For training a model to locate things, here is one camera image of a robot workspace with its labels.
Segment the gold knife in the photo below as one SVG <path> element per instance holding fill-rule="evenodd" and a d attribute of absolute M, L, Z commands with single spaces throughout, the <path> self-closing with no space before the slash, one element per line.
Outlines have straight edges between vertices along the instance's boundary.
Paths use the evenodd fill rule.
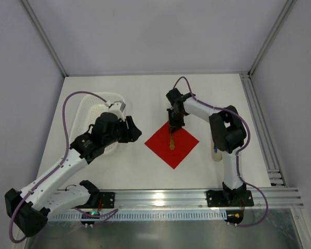
<path fill-rule="evenodd" d="M 173 137 L 173 129 L 172 128 L 169 129 L 169 148 L 170 148 L 170 150 L 175 149 L 175 141 L 174 141 L 174 137 Z"/>

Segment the aluminium front rail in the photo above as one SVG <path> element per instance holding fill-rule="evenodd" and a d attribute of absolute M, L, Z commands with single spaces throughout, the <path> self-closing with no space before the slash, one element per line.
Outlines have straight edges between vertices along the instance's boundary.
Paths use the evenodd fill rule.
<path fill-rule="evenodd" d="M 297 188 L 270 187 L 260 191 L 250 188 L 254 209 L 264 208 L 265 199 L 270 209 L 303 208 L 303 199 Z M 209 198 L 206 189 L 158 189 L 158 190 L 113 190 L 114 207 L 138 208 L 207 208 Z"/>

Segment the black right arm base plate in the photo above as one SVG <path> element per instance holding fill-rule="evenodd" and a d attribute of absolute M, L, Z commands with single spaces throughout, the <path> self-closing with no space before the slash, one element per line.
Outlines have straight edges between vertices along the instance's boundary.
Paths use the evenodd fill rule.
<path fill-rule="evenodd" d="M 252 207 L 255 205 L 250 190 L 246 190 L 241 197 L 236 197 L 233 200 L 227 200 L 222 190 L 208 190 L 206 192 L 206 201 L 207 206 L 210 208 Z"/>

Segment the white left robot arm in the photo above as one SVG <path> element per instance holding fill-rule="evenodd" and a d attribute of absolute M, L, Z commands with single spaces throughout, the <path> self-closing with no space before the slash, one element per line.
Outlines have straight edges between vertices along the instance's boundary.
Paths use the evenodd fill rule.
<path fill-rule="evenodd" d="M 89 125 L 87 132 L 69 144 L 62 159 L 46 173 L 19 191 L 12 188 L 5 193 L 9 226 L 16 225 L 25 237 L 33 237 L 51 217 L 76 206 L 95 204 L 100 191 L 90 181 L 82 181 L 58 197 L 54 193 L 78 171 L 102 155 L 106 147 L 116 142 L 135 142 L 141 134 L 131 116 L 121 119 L 114 113 L 102 113 L 95 124 Z"/>

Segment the right aluminium frame post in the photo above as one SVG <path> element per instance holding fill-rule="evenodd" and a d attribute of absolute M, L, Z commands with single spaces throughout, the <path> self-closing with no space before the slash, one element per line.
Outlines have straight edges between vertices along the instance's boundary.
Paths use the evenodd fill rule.
<path fill-rule="evenodd" d="M 284 25 L 286 19 L 289 17 L 296 3 L 297 3 L 297 0 L 287 0 L 285 2 L 275 22 L 273 23 L 269 33 L 267 34 L 267 37 L 264 40 L 259 52 L 257 53 L 257 56 L 254 59 L 250 70 L 248 71 L 249 77 L 252 77 L 253 74 L 256 72 L 257 68 L 259 67 L 266 53 L 270 49 L 272 43 L 276 39 L 278 33 L 280 32 L 282 26 Z"/>

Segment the left aluminium frame post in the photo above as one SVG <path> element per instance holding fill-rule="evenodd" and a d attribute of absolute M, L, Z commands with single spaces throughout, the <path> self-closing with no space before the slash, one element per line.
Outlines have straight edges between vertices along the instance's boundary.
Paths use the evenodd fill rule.
<path fill-rule="evenodd" d="M 48 35 L 46 34 L 44 28 L 42 27 L 41 22 L 39 21 L 36 12 L 34 11 L 30 1 L 27 0 L 20 0 L 19 1 L 21 6 L 23 7 L 26 15 L 30 19 L 32 25 L 34 26 L 39 38 L 41 39 L 43 45 L 47 49 L 48 53 L 50 54 L 52 60 L 56 64 L 58 70 L 61 72 L 62 76 L 68 77 L 68 73 L 66 72 L 61 60 L 59 59 L 58 54 L 56 53 Z"/>

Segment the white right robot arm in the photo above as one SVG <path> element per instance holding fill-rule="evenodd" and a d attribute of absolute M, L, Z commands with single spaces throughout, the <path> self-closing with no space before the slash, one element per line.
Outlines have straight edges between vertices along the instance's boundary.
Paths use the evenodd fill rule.
<path fill-rule="evenodd" d="M 169 132 L 181 129 L 184 117 L 194 115 L 210 125 L 214 153 L 221 153 L 224 180 L 221 190 L 206 191 L 207 206 L 219 208 L 240 206 L 248 198 L 247 184 L 240 175 L 240 149 L 244 147 L 247 132 L 234 106 L 215 107 L 196 98 L 192 93 L 182 94 L 174 88 L 166 94 L 171 107 L 167 109 Z"/>

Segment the beige oblong utensil tray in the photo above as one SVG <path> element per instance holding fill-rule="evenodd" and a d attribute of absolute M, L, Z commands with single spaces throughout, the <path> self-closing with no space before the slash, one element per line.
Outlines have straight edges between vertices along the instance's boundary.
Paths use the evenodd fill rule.
<path fill-rule="evenodd" d="M 218 152 L 214 153 L 214 146 L 215 146 L 215 143 L 213 141 L 213 137 L 211 137 L 211 147 L 212 147 L 211 157 L 212 157 L 213 161 L 220 162 L 220 161 L 222 161 L 221 151 L 218 149 Z"/>

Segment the aluminium rail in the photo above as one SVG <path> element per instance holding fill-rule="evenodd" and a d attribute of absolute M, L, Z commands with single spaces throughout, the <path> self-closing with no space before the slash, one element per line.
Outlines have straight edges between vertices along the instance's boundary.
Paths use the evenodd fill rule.
<path fill-rule="evenodd" d="M 254 209 L 264 208 L 265 199 L 270 209 L 303 208 L 303 199 L 297 188 L 270 187 L 260 191 L 250 188 Z M 158 190 L 113 190 L 114 207 L 138 208 L 207 208 L 209 198 L 206 189 L 158 189 Z"/>
<path fill-rule="evenodd" d="M 241 73 L 239 76 L 252 115 L 271 186 L 287 187 L 252 79 L 247 73 Z"/>

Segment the red paper napkin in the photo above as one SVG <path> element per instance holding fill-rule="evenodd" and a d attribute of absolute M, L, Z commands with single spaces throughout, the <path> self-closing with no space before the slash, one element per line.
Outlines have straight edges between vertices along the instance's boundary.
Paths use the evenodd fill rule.
<path fill-rule="evenodd" d="M 183 128 L 170 133 L 167 121 L 145 145 L 172 169 L 176 169 L 198 143 L 199 140 Z"/>

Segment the white perforated plastic basket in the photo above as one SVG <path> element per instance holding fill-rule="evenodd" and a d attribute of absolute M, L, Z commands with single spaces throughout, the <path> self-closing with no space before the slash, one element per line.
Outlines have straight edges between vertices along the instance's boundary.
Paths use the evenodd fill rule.
<path fill-rule="evenodd" d="M 113 104 L 117 101 L 125 102 L 123 96 L 113 93 L 113 92 L 96 92 L 95 94 L 99 95 L 105 101 Z M 69 135 L 69 143 L 73 142 L 75 138 L 79 135 L 82 135 L 87 131 L 89 125 L 94 124 L 96 119 L 103 113 L 107 112 L 108 107 L 105 103 L 92 95 L 86 94 L 77 109 L 75 120 L 72 125 L 72 129 Z M 114 143 L 105 148 L 103 156 L 109 156 L 113 154 L 118 147 L 118 143 Z"/>

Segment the left black connector box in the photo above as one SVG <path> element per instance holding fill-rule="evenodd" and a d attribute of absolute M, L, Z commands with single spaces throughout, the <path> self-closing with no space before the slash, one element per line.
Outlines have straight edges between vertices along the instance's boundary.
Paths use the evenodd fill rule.
<path fill-rule="evenodd" d="M 82 214 L 81 216 L 81 223 L 84 225 L 85 228 L 93 228 L 95 220 L 99 219 L 99 215 L 100 213 L 95 211 L 86 212 L 86 214 Z"/>

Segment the black connector box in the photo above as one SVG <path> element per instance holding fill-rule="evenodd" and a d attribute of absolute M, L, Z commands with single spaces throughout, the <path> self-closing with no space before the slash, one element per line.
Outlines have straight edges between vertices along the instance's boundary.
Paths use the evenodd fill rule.
<path fill-rule="evenodd" d="M 85 228 L 93 228 L 95 220 L 99 219 L 99 215 L 100 213 L 95 211 L 86 212 L 86 214 L 82 214 L 81 216 L 81 223 L 84 225 Z"/>
<path fill-rule="evenodd" d="M 226 219 L 225 222 L 227 224 L 239 225 L 244 218 L 244 212 L 242 210 L 228 210 L 226 211 Z"/>

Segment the aluminium frame post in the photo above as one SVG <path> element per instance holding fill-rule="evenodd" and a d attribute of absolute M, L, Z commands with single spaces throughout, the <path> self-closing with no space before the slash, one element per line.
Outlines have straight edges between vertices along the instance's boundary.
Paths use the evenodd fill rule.
<path fill-rule="evenodd" d="M 46 34 L 44 28 L 42 27 L 41 22 L 39 21 L 36 12 L 34 11 L 30 1 L 27 0 L 20 0 L 19 1 L 21 6 L 23 7 L 26 15 L 30 19 L 32 25 L 34 26 L 39 38 L 41 39 L 43 45 L 47 49 L 48 53 L 50 54 L 52 60 L 56 64 L 58 70 L 61 72 L 62 76 L 68 77 L 68 73 L 66 72 L 61 60 L 59 59 L 58 54 L 56 53 L 48 35 Z"/>
<path fill-rule="evenodd" d="M 250 70 L 248 71 L 249 77 L 252 77 L 253 74 L 256 72 L 257 68 L 259 67 L 266 53 L 270 49 L 272 43 L 276 39 L 278 33 L 280 32 L 282 26 L 284 25 L 286 19 L 289 17 L 296 3 L 297 3 L 297 0 L 287 0 L 285 2 L 275 22 L 273 23 L 269 33 L 267 34 L 267 37 L 264 40 L 259 52 L 257 53 L 257 56 L 254 59 Z"/>

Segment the aluminium right side rail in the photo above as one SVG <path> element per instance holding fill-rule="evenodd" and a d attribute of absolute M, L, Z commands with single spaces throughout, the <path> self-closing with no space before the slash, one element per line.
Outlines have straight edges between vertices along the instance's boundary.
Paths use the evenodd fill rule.
<path fill-rule="evenodd" d="M 287 187 L 252 79 L 247 73 L 241 73 L 239 76 L 252 115 L 271 186 Z"/>

